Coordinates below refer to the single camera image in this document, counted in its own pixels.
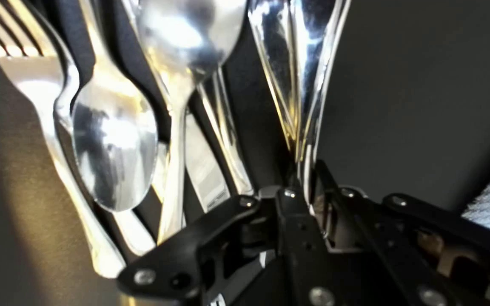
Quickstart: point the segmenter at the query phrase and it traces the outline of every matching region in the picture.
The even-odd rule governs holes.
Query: spoon
[[[131,20],[131,28],[138,32],[136,16],[138,16],[138,11],[141,10],[141,3],[138,0],[123,0],[123,6],[126,10],[128,18]],[[245,163],[240,156],[238,135],[237,135],[237,129],[233,123],[233,115],[232,115],[230,98],[227,93],[223,69],[221,67],[216,69],[216,72],[211,78],[208,78],[203,84],[198,86],[198,91],[199,91],[203,106],[206,110],[208,122],[211,123],[211,129],[221,147],[223,157],[228,164],[228,171],[232,174],[237,191],[242,195],[252,195],[255,190],[247,173]],[[208,212],[210,208],[220,203],[220,200],[213,202],[210,198],[221,198],[216,190],[223,191],[227,190],[227,186],[220,185],[223,178],[218,174],[223,174],[223,173],[220,171],[218,163],[215,156],[211,154],[211,147],[208,146],[208,142],[201,140],[203,132],[199,125],[194,123],[196,120],[193,117],[194,115],[189,112],[186,118],[187,120],[186,166],[187,166],[187,173],[191,176],[193,186],[198,193],[199,203],[203,205],[204,212]]]
[[[55,118],[58,118],[60,125],[72,137],[73,135],[72,108],[73,108],[73,98],[80,88],[80,72],[67,44],[56,33],[55,40],[60,45],[60,52],[67,67],[67,88],[55,103]],[[155,239],[133,210],[113,212],[113,217],[131,253],[141,256],[155,248]]]
[[[128,15],[128,21],[140,40],[141,50],[145,49],[145,42],[138,35],[136,18],[141,4],[138,0],[121,0],[123,8]],[[153,69],[152,57],[143,50],[147,62]],[[230,190],[225,180],[225,174],[210,147],[208,139],[204,137],[196,117],[193,112],[186,113],[186,168],[191,178],[191,185],[196,191],[198,202],[204,212],[225,202],[230,197]],[[157,152],[157,171],[153,178],[153,188],[164,203],[164,188],[165,188],[165,146],[162,147],[162,140],[158,144]]]
[[[101,207],[138,205],[155,169],[158,127],[145,95],[119,71],[104,45],[90,0],[80,0],[96,64],[73,106],[73,149],[85,186]]]
[[[172,117],[165,203],[158,241],[184,225],[184,125],[196,86],[230,55],[240,35],[245,0],[145,0],[138,32]]]

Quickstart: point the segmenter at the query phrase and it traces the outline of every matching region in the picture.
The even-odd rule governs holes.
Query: hole
[[[170,283],[174,288],[182,290],[186,287],[189,287],[193,282],[189,273],[177,273],[176,276],[172,276]]]

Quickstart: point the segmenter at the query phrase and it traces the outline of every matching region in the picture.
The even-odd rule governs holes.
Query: white fork handle
[[[53,113],[51,112],[39,113],[39,120],[48,151],[55,161],[60,180],[68,190],[72,202],[77,208],[79,219],[82,222],[82,227],[85,231],[94,270],[106,278],[116,278],[119,271],[126,266],[126,261],[121,251],[113,242],[107,231],[94,215],[89,202],[85,200],[82,190],[75,181],[75,176],[72,174],[70,164],[67,163],[67,157],[56,137],[56,125],[53,120]]]

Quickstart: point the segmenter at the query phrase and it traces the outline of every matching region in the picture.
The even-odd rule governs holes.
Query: silverware
[[[68,86],[73,83],[65,83],[60,55],[27,6],[21,0],[9,0],[9,6],[12,11],[0,3],[0,20],[5,23],[5,27],[0,23],[0,66],[39,115],[44,142],[84,225],[94,270],[114,278],[126,261],[84,198],[56,135],[55,103],[70,98],[67,91],[72,91]]]
[[[165,203],[158,241],[184,225],[186,108],[196,86],[230,55],[245,13],[245,0],[145,0],[138,32],[172,115]]]
[[[198,89],[237,191],[242,195],[254,195],[255,190],[240,156],[238,132],[233,123],[223,69],[216,69],[216,72],[198,86]]]
[[[312,0],[254,0],[249,6],[264,74],[308,202],[327,88],[349,6],[351,0],[337,0],[334,6]]]
[[[138,35],[138,27],[136,27],[136,16],[140,11],[140,3],[136,0],[123,0],[124,11],[128,15],[130,25],[133,32],[136,33],[141,47],[143,40]],[[155,69],[153,57],[143,52],[147,57],[147,62]],[[225,180],[225,174],[221,168],[218,166],[218,161],[210,147],[210,142],[206,140],[203,130],[199,129],[194,113],[187,112],[186,113],[186,166],[187,173],[191,176],[191,183],[196,190],[198,200],[203,207],[203,210],[210,210],[227,200],[230,197],[230,190]],[[157,163],[157,173],[153,180],[153,188],[164,202],[164,188],[165,188],[165,159],[160,159],[165,156],[165,147],[164,152],[158,147],[158,163]]]
[[[289,151],[296,146],[295,37],[288,0],[252,0],[249,23]]]
[[[312,198],[312,169],[317,161],[318,137],[327,101],[332,66],[342,37],[351,0],[329,1],[291,0],[291,18],[296,50],[296,163]]]
[[[80,0],[94,72],[73,106],[73,151],[80,176],[107,210],[138,205],[153,178],[158,127],[145,95],[119,71],[104,45],[90,0]]]
[[[79,67],[75,64],[75,59],[72,52],[68,50],[67,44],[60,38],[60,35],[48,27],[53,32],[55,42],[58,44],[60,54],[65,62],[65,89],[62,91],[60,98],[56,100],[56,110],[55,115],[60,122],[60,125],[68,132],[68,135],[73,135],[73,125],[72,125],[72,103],[73,98],[80,88],[80,74]],[[131,249],[131,253],[141,256],[155,248],[155,239],[148,232],[148,229],[143,225],[140,217],[130,208],[121,212],[113,212],[113,217],[116,220],[116,225],[119,227],[123,239],[126,246]]]

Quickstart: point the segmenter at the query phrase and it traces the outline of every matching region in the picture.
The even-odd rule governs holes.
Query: dark background
[[[79,4],[55,3],[60,20],[46,3],[50,16],[87,79],[92,55]],[[164,110],[123,11],[104,10],[114,57]],[[249,28],[227,72],[247,166],[259,186],[281,181],[281,132]],[[490,180],[490,1],[356,0],[322,140],[322,157],[341,183],[373,198],[400,190],[463,210]],[[155,227],[157,219],[145,220]],[[2,71],[0,304],[133,306],[94,275],[38,117]]]

